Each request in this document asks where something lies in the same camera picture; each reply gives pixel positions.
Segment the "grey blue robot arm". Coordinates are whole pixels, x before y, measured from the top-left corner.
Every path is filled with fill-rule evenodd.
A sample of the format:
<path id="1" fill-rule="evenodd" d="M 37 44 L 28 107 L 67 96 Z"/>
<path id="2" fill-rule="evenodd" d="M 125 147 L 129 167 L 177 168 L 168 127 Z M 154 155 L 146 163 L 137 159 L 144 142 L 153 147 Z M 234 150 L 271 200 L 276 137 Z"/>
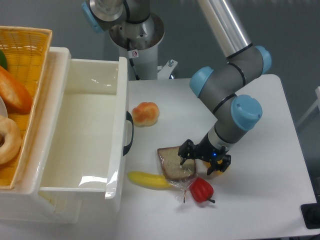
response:
<path id="1" fill-rule="evenodd" d="M 264 47 L 252 44 L 228 0 L 201 0 L 199 6 L 227 65 L 220 70 L 206 66 L 191 77 L 191 90 L 216 117 L 216 123 L 200 143 L 186 140 L 177 155 L 181 163 L 188 159 L 207 162 L 211 174 L 230 166 L 228 151 L 261 119 L 260 103 L 237 91 L 267 72 L 272 58 Z M 164 36 L 163 23 L 151 13 L 149 1 L 86 0 L 81 7 L 95 32 L 109 32 L 128 59 L 134 80 L 156 76 L 154 64 L 138 63 L 142 51 L 156 46 Z"/>

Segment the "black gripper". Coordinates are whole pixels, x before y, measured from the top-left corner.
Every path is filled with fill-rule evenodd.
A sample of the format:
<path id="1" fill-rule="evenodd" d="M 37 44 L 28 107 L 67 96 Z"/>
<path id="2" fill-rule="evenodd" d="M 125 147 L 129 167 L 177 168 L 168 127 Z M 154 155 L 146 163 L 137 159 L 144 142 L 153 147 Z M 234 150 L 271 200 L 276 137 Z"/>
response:
<path id="1" fill-rule="evenodd" d="M 228 147 L 224 144 L 211 143 L 208 136 L 205 136 L 198 145 L 187 139 L 178 149 L 180 164 L 183 165 L 187 160 L 200 159 L 209 163 L 207 175 L 213 172 L 224 173 L 231 165 L 231 155 L 227 154 Z"/>

